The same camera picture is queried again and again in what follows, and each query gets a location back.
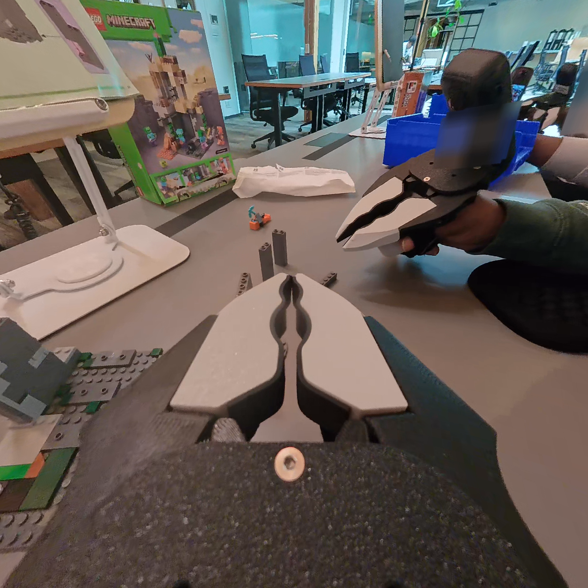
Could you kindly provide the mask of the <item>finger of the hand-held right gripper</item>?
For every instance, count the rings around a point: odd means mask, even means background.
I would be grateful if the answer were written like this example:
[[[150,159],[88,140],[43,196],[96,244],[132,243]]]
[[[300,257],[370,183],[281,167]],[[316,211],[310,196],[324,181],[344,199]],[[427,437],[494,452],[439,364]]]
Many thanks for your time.
[[[431,199],[406,198],[398,203],[393,211],[355,229],[346,239],[343,248],[346,251],[363,251],[396,243],[401,239],[402,226],[436,208],[437,205]]]
[[[398,203],[413,195],[411,189],[405,189],[402,180],[395,177],[386,180],[357,202],[336,233],[336,242],[345,243],[355,229],[393,211]]]

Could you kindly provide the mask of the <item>black board on white stand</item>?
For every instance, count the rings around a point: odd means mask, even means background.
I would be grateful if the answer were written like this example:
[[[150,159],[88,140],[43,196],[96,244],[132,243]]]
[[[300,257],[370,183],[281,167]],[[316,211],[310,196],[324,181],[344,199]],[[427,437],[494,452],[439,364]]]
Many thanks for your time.
[[[365,86],[364,99],[371,101],[364,112],[361,127],[349,134],[361,138],[384,139],[386,129],[379,122],[384,106],[392,98],[405,70],[402,63],[405,3],[375,1],[375,71]]]

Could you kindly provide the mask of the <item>white paper bag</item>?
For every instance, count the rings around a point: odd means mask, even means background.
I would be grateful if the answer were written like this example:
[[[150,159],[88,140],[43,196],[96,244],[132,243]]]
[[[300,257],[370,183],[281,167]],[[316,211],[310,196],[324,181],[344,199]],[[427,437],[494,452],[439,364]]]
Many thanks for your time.
[[[246,166],[240,169],[233,192],[242,199],[253,198],[265,192],[311,197],[354,194],[356,187],[349,173],[337,169],[313,166]]]

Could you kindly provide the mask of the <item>green hanging plant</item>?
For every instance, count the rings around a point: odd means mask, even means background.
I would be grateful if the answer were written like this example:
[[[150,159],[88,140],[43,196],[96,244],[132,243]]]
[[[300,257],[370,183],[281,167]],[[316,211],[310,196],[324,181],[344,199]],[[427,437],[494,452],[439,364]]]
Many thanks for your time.
[[[442,32],[453,32],[463,22],[462,1],[447,1],[445,12],[433,22],[428,31],[428,38],[434,39]]]

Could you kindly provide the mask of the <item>pale green instruction booklet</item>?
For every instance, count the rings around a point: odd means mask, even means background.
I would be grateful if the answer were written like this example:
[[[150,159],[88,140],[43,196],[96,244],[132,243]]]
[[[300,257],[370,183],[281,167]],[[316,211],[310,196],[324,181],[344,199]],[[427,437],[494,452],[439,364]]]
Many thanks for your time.
[[[80,1],[1,1],[1,110],[138,94]]]

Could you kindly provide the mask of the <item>grey desk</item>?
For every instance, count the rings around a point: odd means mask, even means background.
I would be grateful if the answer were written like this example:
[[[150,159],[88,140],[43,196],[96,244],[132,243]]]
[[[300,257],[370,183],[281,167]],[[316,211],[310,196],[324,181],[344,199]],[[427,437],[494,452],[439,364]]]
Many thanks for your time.
[[[386,258],[345,252],[335,235],[384,173],[383,142],[351,138],[318,160],[298,139],[241,166],[320,166],[347,170],[357,193],[237,199],[202,219],[202,197],[160,208],[135,199],[114,208],[117,228],[145,224],[190,249],[181,265],[44,340],[51,349],[161,347],[165,351],[236,294],[239,274],[261,281],[258,249],[270,237],[251,231],[247,209],[268,212],[287,235],[289,268],[320,280],[338,274],[334,291],[377,319],[497,432],[498,461],[522,518],[569,587],[587,587],[587,357],[543,349],[513,334],[467,287],[491,261],[444,247],[437,257]]]

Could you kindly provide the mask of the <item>blue plastic bin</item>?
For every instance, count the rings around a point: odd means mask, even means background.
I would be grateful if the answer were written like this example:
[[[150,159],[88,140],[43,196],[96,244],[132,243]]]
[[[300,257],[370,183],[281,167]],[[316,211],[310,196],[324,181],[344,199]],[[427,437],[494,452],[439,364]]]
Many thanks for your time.
[[[533,146],[536,141],[537,134],[540,131],[540,127],[540,121],[518,120],[516,122],[514,133],[516,151],[514,156],[506,170],[496,180],[490,183],[488,189],[494,189],[498,187],[498,184],[502,180],[516,172],[525,163],[531,151],[533,150]]]
[[[443,94],[431,98],[428,115],[422,113],[390,118],[386,125],[382,164],[392,168],[434,149],[440,124],[448,112]]]

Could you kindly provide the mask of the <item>person's right hand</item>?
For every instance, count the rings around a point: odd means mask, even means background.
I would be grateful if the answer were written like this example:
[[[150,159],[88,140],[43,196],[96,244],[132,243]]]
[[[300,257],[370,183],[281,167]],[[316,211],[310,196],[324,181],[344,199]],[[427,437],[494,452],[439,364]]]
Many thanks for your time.
[[[425,254],[437,255],[439,244],[465,252],[480,251],[496,238],[505,220],[501,202],[481,192],[450,222],[436,228],[436,243]]]

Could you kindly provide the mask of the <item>orange printed box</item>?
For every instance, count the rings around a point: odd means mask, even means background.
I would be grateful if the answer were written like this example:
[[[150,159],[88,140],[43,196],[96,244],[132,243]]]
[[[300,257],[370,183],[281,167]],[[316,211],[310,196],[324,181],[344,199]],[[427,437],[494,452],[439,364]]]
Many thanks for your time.
[[[431,70],[405,70],[394,92],[392,117],[422,112],[430,85]]]

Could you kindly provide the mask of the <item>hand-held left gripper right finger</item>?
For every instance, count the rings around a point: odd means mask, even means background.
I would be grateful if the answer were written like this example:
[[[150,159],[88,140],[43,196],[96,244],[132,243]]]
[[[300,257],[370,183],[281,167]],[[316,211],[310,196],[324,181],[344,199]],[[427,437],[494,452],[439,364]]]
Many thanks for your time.
[[[323,440],[334,440],[349,421],[407,412],[408,401],[356,306],[302,273],[292,277],[292,303],[301,338],[298,406]]]

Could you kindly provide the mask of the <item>black office chair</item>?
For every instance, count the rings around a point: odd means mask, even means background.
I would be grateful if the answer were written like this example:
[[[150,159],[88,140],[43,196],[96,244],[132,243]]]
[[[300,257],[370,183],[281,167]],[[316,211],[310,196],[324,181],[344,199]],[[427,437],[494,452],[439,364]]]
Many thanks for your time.
[[[242,63],[245,76],[248,82],[257,82],[270,79],[270,71],[266,56],[242,54]],[[249,114],[253,121],[263,122],[264,125],[275,127],[273,113],[273,94],[266,88],[249,86]],[[294,141],[296,138],[285,132],[284,121],[290,120],[298,114],[297,107],[281,106],[282,140],[285,142]]]
[[[321,129],[335,124],[327,119],[330,112],[334,113],[337,122],[341,118],[345,92],[341,89],[327,92],[327,89],[334,89],[334,85],[314,85],[300,90],[300,105],[305,111],[306,121],[302,126],[310,124],[311,133],[316,132],[317,127]]]

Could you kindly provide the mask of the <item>green printed toy box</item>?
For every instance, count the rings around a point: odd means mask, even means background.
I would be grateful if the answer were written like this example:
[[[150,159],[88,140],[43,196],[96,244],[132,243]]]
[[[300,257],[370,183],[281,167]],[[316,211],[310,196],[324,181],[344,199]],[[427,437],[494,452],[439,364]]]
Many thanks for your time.
[[[136,195],[169,206],[235,180],[200,12],[82,1],[137,91],[134,113],[109,128]]]

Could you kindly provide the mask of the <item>grey brick baseplate build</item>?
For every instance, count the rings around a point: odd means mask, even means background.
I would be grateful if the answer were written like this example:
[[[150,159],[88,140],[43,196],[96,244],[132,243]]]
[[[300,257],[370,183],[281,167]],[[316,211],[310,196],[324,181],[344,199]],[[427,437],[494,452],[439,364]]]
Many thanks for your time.
[[[77,468],[81,433],[162,348],[48,349],[1,318],[1,554],[41,535]]]

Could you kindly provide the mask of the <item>long wooden-top table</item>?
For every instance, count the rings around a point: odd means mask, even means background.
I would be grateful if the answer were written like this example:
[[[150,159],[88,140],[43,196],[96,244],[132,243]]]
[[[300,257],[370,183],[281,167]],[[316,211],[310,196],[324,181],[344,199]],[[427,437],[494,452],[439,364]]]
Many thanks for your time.
[[[344,73],[323,73],[314,76],[301,76],[301,77],[287,77],[287,78],[276,78],[266,79],[257,82],[246,82],[246,87],[257,86],[266,88],[273,94],[273,113],[275,117],[275,127],[273,132],[267,137],[270,138],[270,142],[275,146],[280,146],[283,143],[282,140],[282,120],[281,120],[281,106],[282,98],[281,95],[291,90],[301,90],[302,88],[314,85],[327,85],[333,84],[334,89],[327,89],[327,92],[337,91],[341,89],[345,92],[343,98],[343,110],[340,121],[346,121],[349,118],[349,106],[351,93],[354,89],[363,89],[365,86],[369,86],[369,78],[371,75],[367,72],[344,72]]]

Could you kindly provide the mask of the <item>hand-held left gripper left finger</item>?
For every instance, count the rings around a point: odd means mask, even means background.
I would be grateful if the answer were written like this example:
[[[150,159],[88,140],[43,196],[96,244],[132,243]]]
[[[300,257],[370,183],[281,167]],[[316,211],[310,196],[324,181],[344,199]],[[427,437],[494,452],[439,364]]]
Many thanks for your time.
[[[246,439],[282,406],[291,277],[279,273],[233,299],[215,318],[171,399],[173,410],[230,417]]]

